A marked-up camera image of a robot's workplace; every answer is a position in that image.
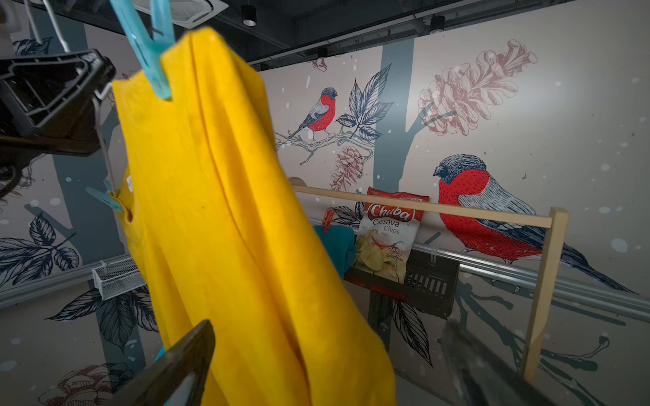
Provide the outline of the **yellow t-shirt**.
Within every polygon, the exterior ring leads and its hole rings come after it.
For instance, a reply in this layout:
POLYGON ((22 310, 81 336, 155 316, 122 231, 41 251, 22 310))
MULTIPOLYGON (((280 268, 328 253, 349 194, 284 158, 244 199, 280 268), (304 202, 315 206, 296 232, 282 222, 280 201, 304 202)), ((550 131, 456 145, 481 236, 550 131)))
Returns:
POLYGON ((262 78, 212 29, 113 84, 128 249, 172 347, 210 321, 206 405, 393 405, 394 368, 302 211, 262 78))

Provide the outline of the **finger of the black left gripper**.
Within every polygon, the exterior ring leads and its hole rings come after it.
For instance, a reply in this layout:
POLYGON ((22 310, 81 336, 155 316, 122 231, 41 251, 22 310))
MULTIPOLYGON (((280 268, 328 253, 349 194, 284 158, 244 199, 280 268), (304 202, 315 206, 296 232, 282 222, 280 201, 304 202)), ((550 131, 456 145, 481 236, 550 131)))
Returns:
POLYGON ((43 154, 88 157, 100 149, 96 94, 114 78, 95 49, 1 59, 1 196, 43 154))

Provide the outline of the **white wire hanger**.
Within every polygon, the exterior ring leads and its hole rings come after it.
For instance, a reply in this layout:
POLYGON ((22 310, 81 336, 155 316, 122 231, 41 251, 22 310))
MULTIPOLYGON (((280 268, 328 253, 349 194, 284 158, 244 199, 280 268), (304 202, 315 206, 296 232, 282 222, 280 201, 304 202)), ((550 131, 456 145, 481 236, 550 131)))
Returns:
MULTIPOLYGON (((42 3, 45 6, 45 9, 47 11, 47 14, 49 16, 49 19, 52 23, 52 28, 54 29, 54 32, 56 34, 57 39, 59 40, 62 48, 64 49, 64 52, 70 53, 70 47, 68 42, 64 39, 64 34, 62 30, 60 29, 59 22, 57 20, 56 14, 53 10, 53 7, 51 3, 47 0, 43 0, 42 3)), ((96 127, 96 135, 101 147, 101 151, 103 154, 103 161, 105 163, 106 169, 107 169, 107 177, 104 179, 104 185, 107 189, 106 192, 110 193, 113 195, 115 193, 115 187, 114 187, 114 176, 113 176, 113 168, 112 164, 110 162, 109 154, 108 154, 108 147, 106 144, 106 141, 103 138, 102 134, 102 129, 101 129, 101 110, 102 110, 102 102, 110 93, 112 90, 112 83, 108 82, 106 86, 103 88, 102 91, 95 91, 94 96, 92 99, 93 106, 94 106, 94 113, 95 113, 95 127, 96 127)))

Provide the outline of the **teal clothespin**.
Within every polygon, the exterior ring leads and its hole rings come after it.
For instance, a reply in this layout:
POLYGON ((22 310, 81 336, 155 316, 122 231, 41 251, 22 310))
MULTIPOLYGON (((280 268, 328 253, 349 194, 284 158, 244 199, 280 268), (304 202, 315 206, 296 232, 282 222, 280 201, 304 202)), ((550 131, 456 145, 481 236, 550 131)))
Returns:
POLYGON ((118 213, 123 213, 123 207, 120 201, 115 198, 113 195, 111 195, 108 192, 101 192, 97 189, 94 189, 93 187, 86 186, 86 193, 91 196, 92 198, 100 201, 106 206, 109 206, 113 211, 116 211, 118 213))
POLYGON ((145 27, 132 1, 111 0, 110 3, 156 96, 169 100, 172 92, 161 57, 175 44, 170 2, 150 1, 152 33, 145 27))

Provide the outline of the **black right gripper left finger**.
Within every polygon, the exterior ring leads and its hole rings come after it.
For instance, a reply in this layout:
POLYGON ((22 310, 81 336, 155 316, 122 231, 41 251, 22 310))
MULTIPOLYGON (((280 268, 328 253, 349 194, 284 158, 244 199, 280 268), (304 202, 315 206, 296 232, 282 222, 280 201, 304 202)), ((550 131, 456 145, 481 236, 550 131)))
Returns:
POLYGON ((120 389, 108 405, 199 405, 215 349, 212 323, 200 322, 173 347, 120 389))

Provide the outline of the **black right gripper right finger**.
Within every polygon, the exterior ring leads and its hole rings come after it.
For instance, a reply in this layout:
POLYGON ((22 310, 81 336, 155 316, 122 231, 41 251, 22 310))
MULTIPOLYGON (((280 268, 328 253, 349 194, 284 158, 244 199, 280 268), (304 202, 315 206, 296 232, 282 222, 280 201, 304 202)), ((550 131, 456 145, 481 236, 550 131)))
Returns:
POLYGON ((458 322, 447 322, 441 345, 457 405, 554 405, 458 322))

